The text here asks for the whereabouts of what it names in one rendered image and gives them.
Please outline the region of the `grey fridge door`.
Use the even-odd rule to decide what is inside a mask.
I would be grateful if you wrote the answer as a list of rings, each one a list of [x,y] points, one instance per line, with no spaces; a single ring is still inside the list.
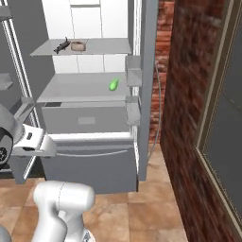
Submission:
[[[130,96],[137,96],[140,125],[131,126],[138,181],[147,179],[150,107],[155,70],[155,45],[159,0],[128,0],[128,40],[131,53],[141,57],[142,86],[129,87]]]
[[[0,0],[0,104],[11,112],[22,107],[23,99],[38,99],[54,76],[50,57],[31,53],[47,41],[42,0]]]

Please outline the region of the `grey freezer drawer front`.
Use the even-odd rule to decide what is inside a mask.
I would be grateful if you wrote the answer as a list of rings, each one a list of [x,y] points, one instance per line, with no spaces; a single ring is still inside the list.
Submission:
[[[131,140],[57,142],[57,153],[94,154],[127,149],[128,152],[89,158],[42,158],[48,181],[90,185],[97,194],[128,193],[138,188],[134,145]]]

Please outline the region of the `grey glass fridge shelf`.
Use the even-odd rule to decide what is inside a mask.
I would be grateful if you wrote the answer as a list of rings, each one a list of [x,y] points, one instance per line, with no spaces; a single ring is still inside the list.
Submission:
[[[60,43],[64,42],[64,39],[52,39],[40,45],[31,53],[31,56],[114,55],[131,53],[130,43],[127,38],[78,39],[77,41],[86,44],[85,51],[73,51],[71,46],[68,46],[65,50],[61,50],[56,54],[54,50]]]
[[[110,91],[110,83],[116,78],[118,87]],[[41,93],[38,103],[119,101],[125,100],[127,95],[130,95],[130,88],[124,73],[56,74]]]

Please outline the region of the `dark panel with beige frame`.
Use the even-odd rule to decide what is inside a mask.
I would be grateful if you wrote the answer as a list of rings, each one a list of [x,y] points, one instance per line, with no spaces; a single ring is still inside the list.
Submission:
[[[242,242],[242,0],[225,0],[195,148]]]

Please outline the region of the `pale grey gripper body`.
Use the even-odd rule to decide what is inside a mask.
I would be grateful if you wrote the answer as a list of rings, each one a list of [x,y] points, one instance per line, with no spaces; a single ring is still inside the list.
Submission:
[[[17,156],[54,157],[57,151],[53,140],[45,134],[43,137],[35,138],[32,136],[29,140],[21,140],[13,146],[12,154]]]

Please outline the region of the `grey crisper drawer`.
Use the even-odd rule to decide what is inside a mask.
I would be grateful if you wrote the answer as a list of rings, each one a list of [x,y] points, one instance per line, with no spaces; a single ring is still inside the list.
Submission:
[[[48,133],[126,132],[124,107],[43,108]]]

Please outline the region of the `dark grey fish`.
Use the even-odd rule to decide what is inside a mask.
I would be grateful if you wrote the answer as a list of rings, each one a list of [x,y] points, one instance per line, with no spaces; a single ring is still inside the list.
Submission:
[[[70,41],[65,39],[63,43],[60,43],[58,47],[54,49],[54,52],[58,54],[61,50],[65,50],[70,45]]]

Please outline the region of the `grey door bin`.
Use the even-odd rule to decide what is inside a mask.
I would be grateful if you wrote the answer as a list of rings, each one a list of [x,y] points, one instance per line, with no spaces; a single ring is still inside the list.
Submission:
[[[0,73],[0,91],[5,91],[11,87],[13,81],[9,73]]]
[[[32,97],[21,97],[18,101],[17,110],[14,117],[21,123],[24,123],[28,118],[36,103]]]
[[[140,108],[137,96],[126,97],[126,112],[127,112],[127,123],[130,126],[140,125]]]
[[[126,78],[129,87],[142,86],[142,69],[140,56],[126,56]]]

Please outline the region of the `grey left fridge door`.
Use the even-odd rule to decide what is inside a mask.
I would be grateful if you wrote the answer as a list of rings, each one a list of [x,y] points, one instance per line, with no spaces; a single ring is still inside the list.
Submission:
[[[22,107],[23,99],[38,99],[54,76],[50,57],[31,53],[47,41],[42,0],[0,0],[0,104],[11,112]]]

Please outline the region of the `grey open fridge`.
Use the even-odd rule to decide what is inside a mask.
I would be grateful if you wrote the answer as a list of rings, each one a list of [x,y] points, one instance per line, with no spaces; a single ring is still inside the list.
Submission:
[[[0,0],[0,179],[137,190],[159,0]]]

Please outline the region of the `brown steak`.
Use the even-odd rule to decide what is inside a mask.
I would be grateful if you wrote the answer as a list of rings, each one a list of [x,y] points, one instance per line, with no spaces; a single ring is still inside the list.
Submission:
[[[83,42],[71,42],[71,49],[73,51],[85,51],[86,44]]]

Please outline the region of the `grey right fridge door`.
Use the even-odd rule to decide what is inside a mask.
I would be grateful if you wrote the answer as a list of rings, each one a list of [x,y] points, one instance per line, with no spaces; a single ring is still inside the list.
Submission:
[[[138,181],[147,179],[150,107],[155,70],[155,45],[159,0],[128,0],[128,40],[131,53],[141,57],[142,86],[129,87],[130,96],[137,96],[140,125],[131,126]]]

